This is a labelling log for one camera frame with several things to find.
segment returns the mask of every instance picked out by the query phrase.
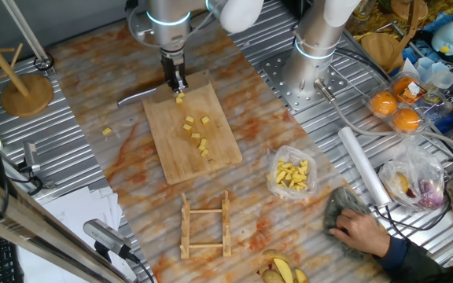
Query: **white paper towel roll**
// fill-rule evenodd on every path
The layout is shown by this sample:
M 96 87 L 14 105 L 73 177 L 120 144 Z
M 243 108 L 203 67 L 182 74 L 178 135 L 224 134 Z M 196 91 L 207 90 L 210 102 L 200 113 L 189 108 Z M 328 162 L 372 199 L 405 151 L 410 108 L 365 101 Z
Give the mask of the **white paper towel roll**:
M 359 174 L 361 175 L 361 178 L 363 178 L 363 182 L 370 192 L 370 195 L 373 197 L 375 204 L 380 206 L 391 202 L 391 198 L 385 191 L 381 180 L 379 180 L 377 173 L 375 173 L 374 168 L 371 166 L 368 157 L 366 157 L 365 152 L 361 148 L 361 145 L 359 145 L 351 128 L 345 127 L 339 130 L 338 136 L 344 143 L 355 166 L 358 168 Z

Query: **person's arm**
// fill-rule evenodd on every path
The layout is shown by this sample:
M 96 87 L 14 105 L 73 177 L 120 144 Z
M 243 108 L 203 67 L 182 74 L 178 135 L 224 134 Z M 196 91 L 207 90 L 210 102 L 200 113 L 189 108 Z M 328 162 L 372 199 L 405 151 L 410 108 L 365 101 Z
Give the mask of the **person's arm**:
M 372 254 L 394 281 L 416 282 L 445 272 L 423 248 L 383 232 L 371 215 L 344 209 L 330 233 L 349 247 Z

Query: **white sticker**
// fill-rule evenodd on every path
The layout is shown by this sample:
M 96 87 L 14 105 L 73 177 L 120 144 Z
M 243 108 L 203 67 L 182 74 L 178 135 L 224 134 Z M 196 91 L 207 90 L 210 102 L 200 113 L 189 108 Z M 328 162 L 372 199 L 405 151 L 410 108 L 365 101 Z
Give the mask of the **white sticker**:
M 421 91 L 421 87 L 417 83 L 410 83 L 408 85 L 408 90 L 413 96 L 417 96 L 418 92 Z

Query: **blue sleeve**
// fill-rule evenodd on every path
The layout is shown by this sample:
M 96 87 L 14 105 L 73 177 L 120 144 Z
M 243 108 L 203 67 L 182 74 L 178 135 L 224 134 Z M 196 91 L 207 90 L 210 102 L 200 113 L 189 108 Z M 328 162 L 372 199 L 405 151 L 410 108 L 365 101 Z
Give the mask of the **blue sleeve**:
M 391 244 L 387 255 L 383 258 L 374 256 L 375 260 L 382 265 L 384 270 L 399 268 L 405 260 L 408 251 L 408 242 L 406 240 L 391 237 Z

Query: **human hand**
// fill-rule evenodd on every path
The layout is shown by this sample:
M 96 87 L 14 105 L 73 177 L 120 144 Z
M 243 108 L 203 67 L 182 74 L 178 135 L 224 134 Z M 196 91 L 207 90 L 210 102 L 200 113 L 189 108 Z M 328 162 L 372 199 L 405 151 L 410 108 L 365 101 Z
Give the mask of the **human hand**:
M 330 229 L 330 233 L 351 248 L 381 258 L 387 255 L 391 244 L 391 237 L 378 227 L 373 216 L 348 208 L 342 210 L 337 217 L 337 228 Z

